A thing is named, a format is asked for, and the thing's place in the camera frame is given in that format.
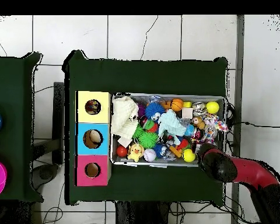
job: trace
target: dark green table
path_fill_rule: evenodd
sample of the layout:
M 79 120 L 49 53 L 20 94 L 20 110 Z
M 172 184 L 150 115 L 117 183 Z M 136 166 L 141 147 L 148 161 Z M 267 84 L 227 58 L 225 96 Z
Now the dark green table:
M 32 74 L 41 54 L 0 57 L 0 162 L 8 179 L 0 200 L 42 201 L 30 185 L 32 162 Z
M 81 201 L 215 201 L 222 206 L 223 184 L 198 167 L 113 165 L 105 187 L 75 187 L 75 91 L 225 96 L 227 60 L 116 61 L 85 59 L 73 51 L 65 60 L 66 203 Z

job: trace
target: toy figurine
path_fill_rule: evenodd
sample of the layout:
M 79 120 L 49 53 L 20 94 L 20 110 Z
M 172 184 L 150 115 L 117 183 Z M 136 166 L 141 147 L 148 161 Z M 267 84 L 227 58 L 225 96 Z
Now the toy figurine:
M 200 116 L 194 117 L 192 119 L 192 123 L 194 126 L 198 127 L 199 129 L 204 129 L 205 123 L 203 122 L 202 118 Z
M 133 159 L 135 162 L 139 161 L 139 158 L 143 157 L 144 148 L 142 145 L 136 143 L 129 146 L 128 159 Z
M 207 108 L 203 102 L 196 102 L 192 105 L 193 116 L 202 116 L 207 113 Z
M 154 122 L 158 121 L 163 113 L 165 113 L 164 107 L 156 102 L 152 102 L 145 109 L 145 115 L 148 118 L 151 118 Z

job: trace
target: blue plush toy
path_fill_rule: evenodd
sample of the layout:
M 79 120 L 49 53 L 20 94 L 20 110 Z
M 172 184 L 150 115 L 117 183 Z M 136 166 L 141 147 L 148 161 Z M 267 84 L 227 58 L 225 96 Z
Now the blue plush toy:
M 154 122 L 157 122 L 163 113 L 165 113 L 164 107 L 156 102 L 152 102 L 145 109 L 145 116 L 152 119 Z
M 153 147 L 153 150 L 156 152 L 156 157 L 157 158 L 162 158 L 166 151 L 167 151 L 167 147 L 164 145 L 164 144 L 160 144 L 160 143 L 157 143 L 154 147 Z

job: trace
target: red ball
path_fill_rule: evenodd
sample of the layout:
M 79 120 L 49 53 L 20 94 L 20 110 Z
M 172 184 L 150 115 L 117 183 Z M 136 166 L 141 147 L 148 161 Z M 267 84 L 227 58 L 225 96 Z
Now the red ball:
M 119 157 L 125 157 L 128 154 L 128 149 L 120 145 L 118 146 L 116 153 Z

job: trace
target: tennis ball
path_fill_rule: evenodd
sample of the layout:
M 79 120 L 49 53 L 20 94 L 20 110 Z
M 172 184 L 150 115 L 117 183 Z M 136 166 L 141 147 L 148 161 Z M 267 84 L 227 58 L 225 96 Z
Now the tennis ball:
M 215 114 L 219 111 L 219 104 L 215 101 L 207 102 L 206 107 L 208 113 L 210 114 Z
M 195 160 L 196 155 L 192 152 L 191 149 L 186 149 L 181 157 L 184 159 L 185 162 L 192 162 Z

